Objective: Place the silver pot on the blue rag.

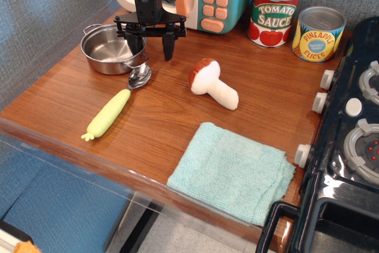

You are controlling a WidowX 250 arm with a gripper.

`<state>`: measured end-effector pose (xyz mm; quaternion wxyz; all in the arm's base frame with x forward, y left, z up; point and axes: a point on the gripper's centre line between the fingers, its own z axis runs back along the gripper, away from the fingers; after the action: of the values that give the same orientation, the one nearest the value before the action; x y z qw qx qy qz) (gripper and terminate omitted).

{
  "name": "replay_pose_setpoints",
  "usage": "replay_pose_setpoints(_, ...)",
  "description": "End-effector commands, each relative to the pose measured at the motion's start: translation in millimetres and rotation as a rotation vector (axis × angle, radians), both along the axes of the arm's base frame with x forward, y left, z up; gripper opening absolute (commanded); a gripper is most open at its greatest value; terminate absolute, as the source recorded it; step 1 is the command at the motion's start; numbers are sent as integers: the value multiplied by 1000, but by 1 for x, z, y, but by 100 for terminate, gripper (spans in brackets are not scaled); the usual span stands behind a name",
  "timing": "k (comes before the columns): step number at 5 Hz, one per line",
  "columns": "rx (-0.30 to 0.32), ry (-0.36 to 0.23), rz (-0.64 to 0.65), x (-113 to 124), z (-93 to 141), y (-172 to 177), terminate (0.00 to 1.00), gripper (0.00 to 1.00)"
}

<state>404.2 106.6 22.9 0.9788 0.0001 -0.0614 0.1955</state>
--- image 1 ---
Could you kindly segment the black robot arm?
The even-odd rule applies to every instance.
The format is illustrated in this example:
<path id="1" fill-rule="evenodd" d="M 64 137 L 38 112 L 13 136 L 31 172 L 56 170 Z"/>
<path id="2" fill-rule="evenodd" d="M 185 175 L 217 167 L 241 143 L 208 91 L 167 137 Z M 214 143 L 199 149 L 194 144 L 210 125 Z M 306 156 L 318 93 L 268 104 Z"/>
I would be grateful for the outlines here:
<path id="1" fill-rule="evenodd" d="M 164 10 L 163 0 L 134 0 L 136 11 L 116 16 L 117 35 L 127 40 L 133 53 L 143 47 L 144 37 L 162 38 L 165 60 L 172 59 L 175 40 L 187 35 L 186 16 Z"/>

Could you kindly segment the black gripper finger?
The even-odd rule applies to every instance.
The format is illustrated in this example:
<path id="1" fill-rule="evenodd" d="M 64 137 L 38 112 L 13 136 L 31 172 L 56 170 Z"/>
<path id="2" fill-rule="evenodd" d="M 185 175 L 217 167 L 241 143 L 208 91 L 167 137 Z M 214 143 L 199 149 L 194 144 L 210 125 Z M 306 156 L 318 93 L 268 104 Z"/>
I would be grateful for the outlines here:
<path id="1" fill-rule="evenodd" d="M 126 40 L 132 55 L 137 55 L 143 51 L 144 42 L 142 37 L 133 34 L 126 34 Z"/>
<path id="2" fill-rule="evenodd" d="M 165 34 L 162 36 L 162 42 L 165 60 L 169 61 L 172 59 L 174 53 L 175 36 L 173 34 Z"/>

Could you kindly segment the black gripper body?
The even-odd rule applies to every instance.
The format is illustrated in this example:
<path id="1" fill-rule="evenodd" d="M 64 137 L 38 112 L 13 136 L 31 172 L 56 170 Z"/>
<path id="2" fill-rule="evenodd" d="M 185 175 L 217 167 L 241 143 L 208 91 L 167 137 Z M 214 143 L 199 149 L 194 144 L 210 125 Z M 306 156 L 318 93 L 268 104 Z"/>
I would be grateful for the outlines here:
<path id="1" fill-rule="evenodd" d="M 185 37 L 186 17 L 164 10 L 162 0 L 134 0 L 136 11 L 116 16 L 117 35 L 137 37 Z"/>

